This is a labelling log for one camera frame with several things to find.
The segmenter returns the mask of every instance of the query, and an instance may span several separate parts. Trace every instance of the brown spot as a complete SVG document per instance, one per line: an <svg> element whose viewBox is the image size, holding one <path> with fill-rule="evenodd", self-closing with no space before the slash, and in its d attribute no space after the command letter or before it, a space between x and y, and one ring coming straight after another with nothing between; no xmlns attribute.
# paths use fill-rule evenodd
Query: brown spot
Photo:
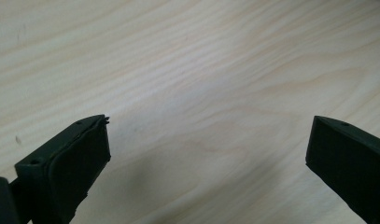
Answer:
<svg viewBox="0 0 380 224"><path fill-rule="evenodd" d="M18 143L18 145L21 145L21 139L16 135L15 141Z"/></svg>

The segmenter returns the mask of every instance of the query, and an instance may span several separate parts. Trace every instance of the wood grain pattern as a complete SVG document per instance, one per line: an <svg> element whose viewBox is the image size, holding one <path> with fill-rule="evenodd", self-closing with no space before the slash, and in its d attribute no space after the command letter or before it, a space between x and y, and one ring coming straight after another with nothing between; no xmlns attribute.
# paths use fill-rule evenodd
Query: wood grain pattern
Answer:
<svg viewBox="0 0 380 224"><path fill-rule="evenodd" d="M0 175L102 113L72 223L363 223L304 155L314 115L380 137L380 1L0 1Z"/></svg>

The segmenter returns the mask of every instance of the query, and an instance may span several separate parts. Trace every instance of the wooden surface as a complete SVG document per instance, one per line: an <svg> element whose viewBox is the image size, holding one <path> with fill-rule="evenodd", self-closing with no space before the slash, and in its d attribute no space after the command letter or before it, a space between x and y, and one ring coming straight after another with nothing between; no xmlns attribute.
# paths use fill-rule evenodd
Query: wooden surface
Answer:
<svg viewBox="0 0 380 224"><path fill-rule="evenodd" d="M380 0L0 1L0 175L95 114L72 223L363 223L304 156L314 115L380 137Z"/></svg>

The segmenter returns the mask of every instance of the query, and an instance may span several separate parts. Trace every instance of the black object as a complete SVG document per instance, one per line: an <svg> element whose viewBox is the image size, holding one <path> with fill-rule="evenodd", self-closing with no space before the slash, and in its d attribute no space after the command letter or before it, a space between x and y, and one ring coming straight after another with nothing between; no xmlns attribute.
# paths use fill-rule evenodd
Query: black object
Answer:
<svg viewBox="0 0 380 224"><path fill-rule="evenodd" d="M380 224L380 139L316 116L306 165L367 223Z"/></svg>
<svg viewBox="0 0 380 224"><path fill-rule="evenodd" d="M110 160L106 125L79 120L15 164L18 178L0 177L0 224L67 224Z"/></svg>

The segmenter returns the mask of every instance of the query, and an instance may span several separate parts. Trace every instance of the wooden table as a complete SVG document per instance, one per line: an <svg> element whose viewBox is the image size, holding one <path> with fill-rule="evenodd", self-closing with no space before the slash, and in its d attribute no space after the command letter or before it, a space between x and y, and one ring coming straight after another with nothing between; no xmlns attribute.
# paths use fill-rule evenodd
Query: wooden table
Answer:
<svg viewBox="0 0 380 224"><path fill-rule="evenodd" d="M0 175L95 114L72 223L363 223L304 156L314 115L380 137L380 0L0 1Z"/></svg>

